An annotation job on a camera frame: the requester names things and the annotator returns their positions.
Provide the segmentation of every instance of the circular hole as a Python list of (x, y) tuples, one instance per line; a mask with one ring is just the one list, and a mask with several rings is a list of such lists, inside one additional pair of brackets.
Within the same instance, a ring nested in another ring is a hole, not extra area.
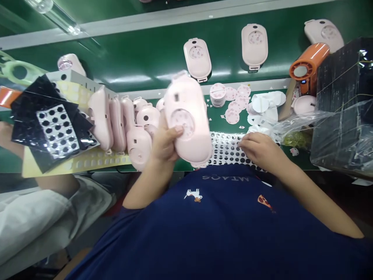
[(23, 80), (27, 76), (27, 69), (21, 65), (13, 68), (12, 74), (19, 80)]

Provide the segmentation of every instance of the navy blue t-shirt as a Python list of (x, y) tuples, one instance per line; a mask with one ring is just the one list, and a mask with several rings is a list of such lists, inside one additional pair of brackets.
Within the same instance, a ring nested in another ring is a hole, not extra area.
[(372, 263), (365, 239), (224, 165), (191, 172), (145, 209), (123, 208), (66, 279), (373, 279)]

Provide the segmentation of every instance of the light green plastic part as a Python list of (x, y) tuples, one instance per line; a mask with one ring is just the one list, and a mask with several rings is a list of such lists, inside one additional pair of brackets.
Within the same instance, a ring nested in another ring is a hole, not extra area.
[[(39, 76), (42, 76), (45, 73), (48, 73), (48, 71), (45, 71), (44, 69), (41, 69), (30, 63), (15, 60), (13, 57), (11, 57), (10, 55), (7, 55), (3, 51), (0, 51), (0, 56), (2, 56), (2, 60), (5, 61), (5, 63), (0, 63), (0, 67), (1, 67), (0, 77), (7, 78), (8, 80), (10, 80), (11, 82), (15, 84), (29, 86)], [(27, 71), (25, 78), (23, 78), (22, 80), (16, 78), (13, 74), (15, 68), (19, 66), (24, 67)]]

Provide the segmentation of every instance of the right hand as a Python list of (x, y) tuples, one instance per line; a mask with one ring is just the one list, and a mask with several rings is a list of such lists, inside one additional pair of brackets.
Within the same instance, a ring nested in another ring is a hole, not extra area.
[(246, 134), (238, 146), (260, 168), (278, 176), (293, 163), (281, 148), (268, 136), (259, 132)]

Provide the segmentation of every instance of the black box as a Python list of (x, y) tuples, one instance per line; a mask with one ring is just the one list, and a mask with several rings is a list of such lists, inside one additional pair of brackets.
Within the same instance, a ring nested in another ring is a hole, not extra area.
[(311, 163), (373, 177), (373, 38), (358, 38), (317, 70), (317, 110), (335, 112), (315, 123)]

